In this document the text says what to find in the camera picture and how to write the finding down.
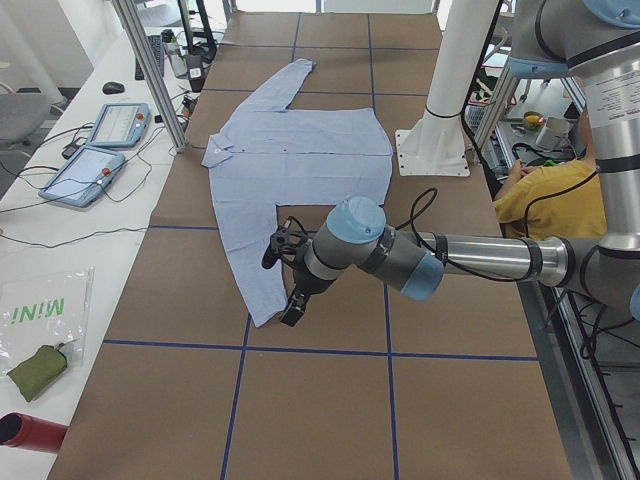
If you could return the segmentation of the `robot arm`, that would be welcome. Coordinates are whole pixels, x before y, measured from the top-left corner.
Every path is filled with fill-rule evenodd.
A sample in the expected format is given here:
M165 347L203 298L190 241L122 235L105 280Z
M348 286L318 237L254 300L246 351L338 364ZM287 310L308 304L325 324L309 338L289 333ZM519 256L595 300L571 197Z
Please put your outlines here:
M580 77L593 135L587 174L567 166L518 169L495 200L519 237L402 233L364 196L340 202L287 255L295 287L281 321L356 266L418 301L447 272L498 282L537 280L639 312L639 5L526 1L516 10L513 66L524 77Z

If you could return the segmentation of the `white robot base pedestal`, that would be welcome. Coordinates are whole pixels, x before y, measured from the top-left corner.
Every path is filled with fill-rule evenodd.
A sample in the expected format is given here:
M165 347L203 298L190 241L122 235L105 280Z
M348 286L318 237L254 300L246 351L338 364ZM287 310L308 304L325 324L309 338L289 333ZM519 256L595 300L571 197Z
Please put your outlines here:
M461 115L500 5L498 0L451 4L424 114L412 129L395 132L402 176L470 175Z

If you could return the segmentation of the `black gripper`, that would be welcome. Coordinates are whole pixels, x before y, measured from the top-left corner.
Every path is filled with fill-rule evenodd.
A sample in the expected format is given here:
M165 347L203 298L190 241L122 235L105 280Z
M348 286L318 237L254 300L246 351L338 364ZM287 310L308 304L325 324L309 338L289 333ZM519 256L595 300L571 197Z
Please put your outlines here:
M309 298L325 291L325 281L307 270L295 270L293 280L294 289L280 316L280 322L290 327L294 327L304 316Z

